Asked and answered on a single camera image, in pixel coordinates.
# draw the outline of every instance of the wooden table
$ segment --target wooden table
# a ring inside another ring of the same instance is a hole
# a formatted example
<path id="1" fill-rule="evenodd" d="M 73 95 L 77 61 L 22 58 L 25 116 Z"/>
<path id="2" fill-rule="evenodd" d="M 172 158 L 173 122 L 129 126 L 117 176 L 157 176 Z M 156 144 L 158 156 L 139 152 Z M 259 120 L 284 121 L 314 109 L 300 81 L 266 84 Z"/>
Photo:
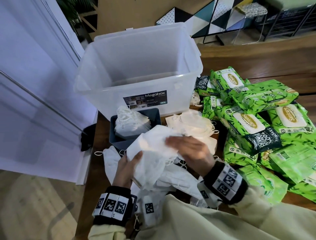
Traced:
<path id="1" fill-rule="evenodd" d="M 209 74 L 210 69 L 220 70 L 233 66 L 242 78 L 248 78 L 251 82 L 277 79 L 300 93 L 298 102 L 309 111 L 309 117 L 316 123 L 315 36 L 243 46 L 199 46 L 199 48 L 204 66 L 203 74 Z M 221 157 L 226 129 L 218 127 L 220 135 L 216 154 Z M 109 121 L 99 113 L 93 152 L 110 147 L 109 129 Z M 103 156 L 93 154 L 75 239 L 87 239 L 93 222 L 92 211 L 108 186 L 110 183 L 105 175 Z M 294 193 L 288 192 L 283 202 L 316 211 L 316 204 Z M 233 209 L 224 204 L 220 205 L 219 209 L 235 214 Z"/>

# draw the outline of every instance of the beige jacket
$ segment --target beige jacket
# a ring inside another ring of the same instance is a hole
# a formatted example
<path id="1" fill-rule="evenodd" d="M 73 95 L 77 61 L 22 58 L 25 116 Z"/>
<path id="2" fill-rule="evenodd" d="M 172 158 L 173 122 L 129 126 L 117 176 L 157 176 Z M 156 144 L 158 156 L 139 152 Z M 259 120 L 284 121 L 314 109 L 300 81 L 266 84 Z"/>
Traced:
<path id="1" fill-rule="evenodd" d="M 198 208 L 168 195 L 163 206 L 162 221 L 141 230 L 135 239 L 179 240 L 313 240 L 316 239 L 316 212 L 280 203 L 271 206 L 257 187 L 249 187 L 236 205 L 239 216 Z M 125 228 L 94 225 L 89 240 L 125 240 Z"/>

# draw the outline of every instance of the white door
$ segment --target white door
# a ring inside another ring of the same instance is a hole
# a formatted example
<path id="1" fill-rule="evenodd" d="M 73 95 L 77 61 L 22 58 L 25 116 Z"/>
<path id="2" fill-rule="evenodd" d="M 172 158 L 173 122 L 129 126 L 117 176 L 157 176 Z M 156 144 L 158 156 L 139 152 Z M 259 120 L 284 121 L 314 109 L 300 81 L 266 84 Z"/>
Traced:
<path id="1" fill-rule="evenodd" d="M 83 51 L 76 39 L 69 42 L 44 3 L 0 3 L 0 70 L 84 129 L 96 109 L 73 91 Z M 0 74 L 0 169 L 76 182 L 80 135 Z"/>

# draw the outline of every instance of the hand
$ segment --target hand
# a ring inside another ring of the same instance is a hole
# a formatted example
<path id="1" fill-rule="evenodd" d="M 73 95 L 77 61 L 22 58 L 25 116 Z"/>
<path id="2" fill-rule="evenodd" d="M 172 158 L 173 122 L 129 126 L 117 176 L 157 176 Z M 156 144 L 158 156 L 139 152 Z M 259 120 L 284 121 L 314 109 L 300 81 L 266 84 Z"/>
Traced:
<path id="1" fill-rule="evenodd" d="M 166 145 L 179 151 L 189 167 L 205 177 L 215 164 L 206 144 L 194 137 L 168 137 Z"/>
<path id="2" fill-rule="evenodd" d="M 127 160 L 126 154 L 119 160 L 118 168 L 113 180 L 112 186 L 131 188 L 132 177 L 134 175 L 135 167 L 139 163 L 143 156 L 143 152 L 140 151 L 135 155 L 132 161 Z"/>

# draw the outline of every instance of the beige sleeve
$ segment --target beige sleeve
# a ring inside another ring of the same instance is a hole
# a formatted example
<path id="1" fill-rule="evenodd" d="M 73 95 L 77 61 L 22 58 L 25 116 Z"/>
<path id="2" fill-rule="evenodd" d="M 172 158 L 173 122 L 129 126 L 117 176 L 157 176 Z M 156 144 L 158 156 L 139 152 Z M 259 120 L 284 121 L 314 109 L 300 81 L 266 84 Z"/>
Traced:
<path id="1" fill-rule="evenodd" d="M 116 225 L 93 225 L 88 239 L 89 240 L 125 240 L 125 228 Z"/>
<path id="2" fill-rule="evenodd" d="M 316 239 L 316 212 L 279 203 L 272 206 L 261 187 L 250 186 L 244 198 L 231 205 L 249 224 L 280 240 Z"/>

